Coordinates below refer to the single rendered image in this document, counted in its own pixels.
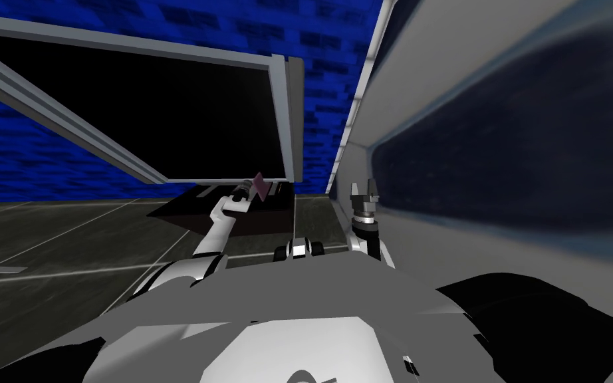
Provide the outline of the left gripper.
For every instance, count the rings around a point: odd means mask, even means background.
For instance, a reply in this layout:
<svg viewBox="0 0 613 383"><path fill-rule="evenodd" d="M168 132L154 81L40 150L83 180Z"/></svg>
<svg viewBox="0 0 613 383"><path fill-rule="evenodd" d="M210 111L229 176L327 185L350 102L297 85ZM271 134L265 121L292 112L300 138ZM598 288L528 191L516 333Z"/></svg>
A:
<svg viewBox="0 0 613 383"><path fill-rule="evenodd" d="M248 201L251 202L255 196L255 186L253 180L245 180L239 184L232 192L231 199L234 202Z"/></svg>

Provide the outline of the dark low table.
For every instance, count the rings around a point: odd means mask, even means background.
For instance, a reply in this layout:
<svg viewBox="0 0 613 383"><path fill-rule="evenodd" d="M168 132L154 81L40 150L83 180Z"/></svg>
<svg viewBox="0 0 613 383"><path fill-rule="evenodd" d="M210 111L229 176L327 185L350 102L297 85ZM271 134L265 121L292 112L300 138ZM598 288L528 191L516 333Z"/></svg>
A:
<svg viewBox="0 0 613 383"><path fill-rule="evenodd" d="M232 185L197 185L147 216L205 235L213 225L209 217L212 209L233 188ZM294 208L294 186L288 182L279 182L271 186L265 201L261 201L258 196L254 197L248 212L225 211L224 214L236 219L231 237L268 235L293 231Z"/></svg>

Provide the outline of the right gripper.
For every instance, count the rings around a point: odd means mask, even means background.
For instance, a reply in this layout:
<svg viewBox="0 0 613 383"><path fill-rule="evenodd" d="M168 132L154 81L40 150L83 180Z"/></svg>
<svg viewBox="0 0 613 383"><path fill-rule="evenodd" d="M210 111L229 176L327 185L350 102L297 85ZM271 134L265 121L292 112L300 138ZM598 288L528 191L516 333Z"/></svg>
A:
<svg viewBox="0 0 613 383"><path fill-rule="evenodd" d="M360 194L358 184L351 184L350 200L354 214L374 214L376 212L376 202L379 200L377 184L374 178L367 181L366 195Z"/></svg>

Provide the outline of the mauve object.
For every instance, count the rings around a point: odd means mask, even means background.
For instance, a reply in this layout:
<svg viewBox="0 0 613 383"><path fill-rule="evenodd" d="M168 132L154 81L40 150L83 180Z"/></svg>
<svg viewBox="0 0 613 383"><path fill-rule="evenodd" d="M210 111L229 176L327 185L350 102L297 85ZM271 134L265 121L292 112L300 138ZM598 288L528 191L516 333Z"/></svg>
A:
<svg viewBox="0 0 613 383"><path fill-rule="evenodd" d="M271 189L271 185L271 182L268 182L263 178L261 172L257 172L252 180L249 201L252 202L257 198L259 198L261 201L265 201Z"/></svg>

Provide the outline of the grey framed dark window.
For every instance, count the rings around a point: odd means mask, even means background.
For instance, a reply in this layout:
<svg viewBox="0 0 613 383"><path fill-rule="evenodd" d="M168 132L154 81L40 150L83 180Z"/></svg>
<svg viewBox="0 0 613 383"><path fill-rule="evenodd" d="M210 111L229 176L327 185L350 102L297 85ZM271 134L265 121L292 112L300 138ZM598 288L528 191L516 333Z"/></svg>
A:
<svg viewBox="0 0 613 383"><path fill-rule="evenodd" d="M0 101L146 184L303 176L305 65L0 17Z"/></svg>

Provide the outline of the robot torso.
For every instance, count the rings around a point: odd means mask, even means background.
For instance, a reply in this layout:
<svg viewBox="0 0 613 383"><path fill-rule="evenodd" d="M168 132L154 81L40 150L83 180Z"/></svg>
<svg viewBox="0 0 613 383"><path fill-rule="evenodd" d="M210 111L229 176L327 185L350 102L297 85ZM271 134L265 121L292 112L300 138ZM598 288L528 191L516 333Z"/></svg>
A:
<svg viewBox="0 0 613 383"><path fill-rule="evenodd" d="M361 252L176 277L0 383L504 383L464 311Z"/></svg>

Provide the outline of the white cabinet with dark panel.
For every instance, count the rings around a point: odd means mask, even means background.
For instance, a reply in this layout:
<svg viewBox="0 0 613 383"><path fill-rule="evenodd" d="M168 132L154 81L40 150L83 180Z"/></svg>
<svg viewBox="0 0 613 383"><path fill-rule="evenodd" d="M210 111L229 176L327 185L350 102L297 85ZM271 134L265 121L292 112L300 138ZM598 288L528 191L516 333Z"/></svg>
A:
<svg viewBox="0 0 613 383"><path fill-rule="evenodd" d="M330 187L613 261L613 0L398 0Z"/></svg>

